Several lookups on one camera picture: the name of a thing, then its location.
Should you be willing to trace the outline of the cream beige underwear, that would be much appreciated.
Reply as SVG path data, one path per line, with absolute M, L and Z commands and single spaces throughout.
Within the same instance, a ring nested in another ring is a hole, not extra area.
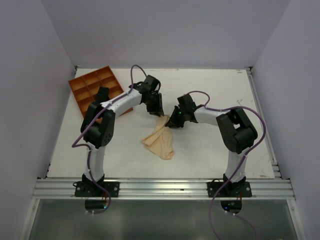
M 141 140 L 143 145 L 153 154 L 163 160 L 171 160 L 175 154 L 173 148 L 173 134 L 171 129 L 166 126 L 170 117 L 161 116 L 151 134 Z

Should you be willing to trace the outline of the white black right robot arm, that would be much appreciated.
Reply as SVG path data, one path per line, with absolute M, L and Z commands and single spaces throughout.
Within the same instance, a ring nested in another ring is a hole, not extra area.
M 166 126 L 183 128 L 185 122 L 192 122 L 218 127 L 223 143 L 228 149 L 223 187 L 218 194 L 235 196 L 246 182 L 247 151 L 258 138 L 256 128 L 240 107 L 231 110 L 210 110 L 203 104 L 196 105 L 190 94 L 185 94 L 177 100 L 178 105 L 174 107 Z

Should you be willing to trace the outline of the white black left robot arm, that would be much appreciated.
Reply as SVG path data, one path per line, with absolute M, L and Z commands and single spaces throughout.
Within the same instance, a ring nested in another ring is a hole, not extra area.
M 81 146 L 87 147 L 86 169 L 81 181 L 75 182 L 76 197 L 100 197 L 107 195 L 104 183 L 104 155 L 106 146 L 114 135 L 115 120 L 129 109 L 144 104 L 150 115 L 164 115 L 161 82 L 151 75 L 144 81 L 133 83 L 129 89 L 108 100 L 104 94 L 107 88 L 98 91 L 96 101 L 92 102 L 83 119 L 80 137 L 85 141 Z

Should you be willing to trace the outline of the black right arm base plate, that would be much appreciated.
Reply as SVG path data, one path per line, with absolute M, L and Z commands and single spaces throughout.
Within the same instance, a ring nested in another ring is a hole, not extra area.
M 222 181 L 211 181 L 207 182 L 207 194 L 209 198 L 213 198 L 217 190 L 224 184 Z M 229 182 L 224 188 L 222 188 L 217 198 L 250 198 L 252 197 L 251 185 L 248 181 L 243 183 L 232 183 Z

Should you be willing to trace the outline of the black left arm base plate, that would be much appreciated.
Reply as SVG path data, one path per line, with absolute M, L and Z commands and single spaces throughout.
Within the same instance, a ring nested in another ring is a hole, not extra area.
M 118 181 L 100 181 L 97 184 L 108 191 L 112 198 L 119 196 L 120 183 Z M 106 192 L 97 187 L 94 183 L 86 184 L 82 181 L 77 181 L 72 184 L 75 187 L 75 197 L 83 198 L 98 198 L 107 196 Z

